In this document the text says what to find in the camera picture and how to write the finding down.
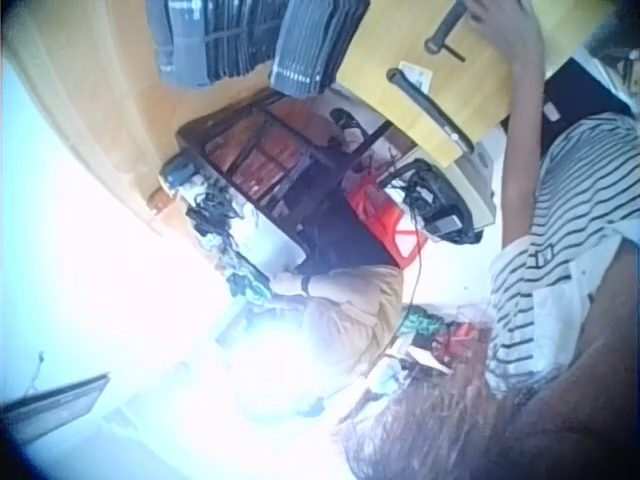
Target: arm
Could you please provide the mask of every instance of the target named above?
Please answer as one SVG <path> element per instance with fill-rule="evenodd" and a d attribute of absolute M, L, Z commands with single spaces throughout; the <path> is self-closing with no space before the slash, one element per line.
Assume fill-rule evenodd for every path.
<path fill-rule="evenodd" d="M 531 0 L 466 0 L 471 26 L 511 66 L 512 105 L 502 178 L 502 247 L 529 233 L 540 166 L 544 44 Z"/>
<path fill-rule="evenodd" d="M 280 273 L 271 282 L 272 290 L 280 295 L 302 295 L 304 276 Z M 351 303 L 367 313 L 376 314 L 380 305 L 380 288 L 372 281 L 349 274 L 314 275 L 309 280 L 309 295 L 336 303 Z"/>
<path fill-rule="evenodd" d="M 540 169 L 544 69 L 514 65 L 512 109 L 502 174 L 502 248 L 529 233 Z"/>

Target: wooden table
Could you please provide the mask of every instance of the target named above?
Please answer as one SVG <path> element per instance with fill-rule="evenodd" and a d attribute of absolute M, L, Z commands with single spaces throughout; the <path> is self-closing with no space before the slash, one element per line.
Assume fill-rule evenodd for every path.
<path fill-rule="evenodd" d="M 547 47 L 547 75 L 613 11 L 611 0 L 535 0 Z M 461 63 L 443 51 L 424 51 L 453 0 L 371 0 L 338 72 L 338 82 L 409 135 L 443 167 L 461 151 L 400 90 L 386 72 L 406 61 L 434 72 L 429 95 L 478 141 L 509 112 L 509 68 L 499 53 L 461 22 L 448 44 L 459 51 Z"/>

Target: green object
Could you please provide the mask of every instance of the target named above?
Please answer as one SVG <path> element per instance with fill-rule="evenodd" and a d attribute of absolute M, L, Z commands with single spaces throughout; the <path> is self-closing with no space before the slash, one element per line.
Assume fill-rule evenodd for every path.
<path fill-rule="evenodd" d="M 419 305 L 405 306 L 402 309 L 404 321 L 398 329 L 398 334 L 417 332 L 428 337 L 436 335 L 444 326 L 444 318 Z"/>

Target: stacked trays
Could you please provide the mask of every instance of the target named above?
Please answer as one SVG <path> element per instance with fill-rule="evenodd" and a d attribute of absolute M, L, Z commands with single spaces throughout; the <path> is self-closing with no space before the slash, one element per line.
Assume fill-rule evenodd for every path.
<path fill-rule="evenodd" d="M 368 8 L 368 0 L 290 0 L 276 46 L 271 87 L 303 98 L 333 84 Z"/>
<path fill-rule="evenodd" d="M 289 0 L 147 0 L 163 81 L 187 88 L 250 73 L 273 59 Z"/>

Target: black handle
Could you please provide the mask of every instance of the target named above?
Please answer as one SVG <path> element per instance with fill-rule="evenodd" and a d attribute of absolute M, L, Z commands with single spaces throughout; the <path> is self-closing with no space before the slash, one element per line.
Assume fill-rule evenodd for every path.
<path fill-rule="evenodd" d="M 475 147 L 466 133 L 447 115 L 440 106 L 422 90 L 416 87 L 399 68 L 387 70 L 387 80 L 402 90 L 424 113 L 448 135 L 466 154 L 472 154 Z"/>
<path fill-rule="evenodd" d="M 428 38 L 424 44 L 424 49 L 431 55 L 437 55 L 442 51 L 449 37 L 449 34 L 453 31 L 464 14 L 467 12 L 467 7 L 461 0 L 456 0 L 456 3 L 451 7 L 451 10 L 447 12 L 445 17 L 438 25 L 438 28 L 434 32 L 431 38 Z"/>

